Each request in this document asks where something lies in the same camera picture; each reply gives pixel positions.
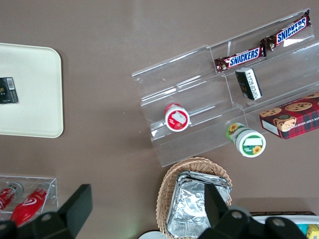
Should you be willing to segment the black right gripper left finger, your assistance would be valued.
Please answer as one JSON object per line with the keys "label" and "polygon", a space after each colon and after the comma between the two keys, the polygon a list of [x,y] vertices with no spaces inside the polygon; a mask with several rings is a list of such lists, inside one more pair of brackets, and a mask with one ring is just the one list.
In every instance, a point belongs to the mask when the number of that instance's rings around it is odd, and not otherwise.
{"label": "black right gripper left finger", "polygon": [[74,239],[93,209],[91,184],[82,184],[56,212],[48,212],[31,223],[33,239]]}

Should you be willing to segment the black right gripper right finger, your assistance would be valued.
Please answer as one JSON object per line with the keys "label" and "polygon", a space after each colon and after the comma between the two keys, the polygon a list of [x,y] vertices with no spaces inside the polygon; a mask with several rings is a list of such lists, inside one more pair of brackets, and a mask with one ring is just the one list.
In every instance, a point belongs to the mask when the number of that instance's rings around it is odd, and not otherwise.
{"label": "black right gripper right finger", "polygon": [[205,185],[205,211],[210,223],[200,239],[247,239],[250,223],[244,209],[227,206],[213,184]]}

